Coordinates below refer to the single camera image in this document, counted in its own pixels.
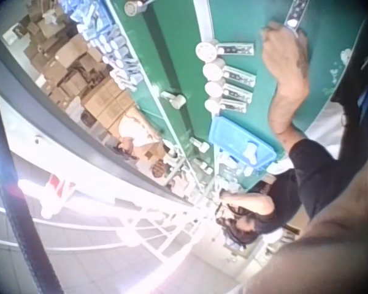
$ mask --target green surface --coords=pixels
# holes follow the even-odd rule
[[[310,1],[301,27],[309,37],[311,95],[299,109],[295,124],[306,130],[334,92],[342,76],[344,65],[340,52],[353,48],[356,36],[364,20],[364,13],[353,0]],[[145,68],[153,85],[162,91],[180,92],[187,104],[180,111],[174,110],[168,101],[161,103],[180,143],[187,146],[192,155],[188,137],[193,135],[207,140],[211,123],[210,113],[204,108],[207,95],[206,79],[202,74],[203,63],[195,54],[195,46],[201,41],[193,0],[158,0],[145,13],[127,17],[123,11],[125,0],[116,0],[117,14],[125,27],[129,40]],[[222,115],[249,130],[273,146],[282,157],[283,150],[271,133],[267,112],[276,89],[276,82],[261,60],[259,32],[270,20],[283,22],[291,5],[290,0],[210,0],[215,37],[220,42],[254,42],[255,56],[224,56],[227,65],[257,75],[253,101],[246,114],[226,111]],[[336,70],[332,77],[330,70]],[[140,105],[161,118],[150,97]],[[201,154],[210,161],[213,152]],[[245,187],[254,185],[264,171],[258,171],[243,181]]]

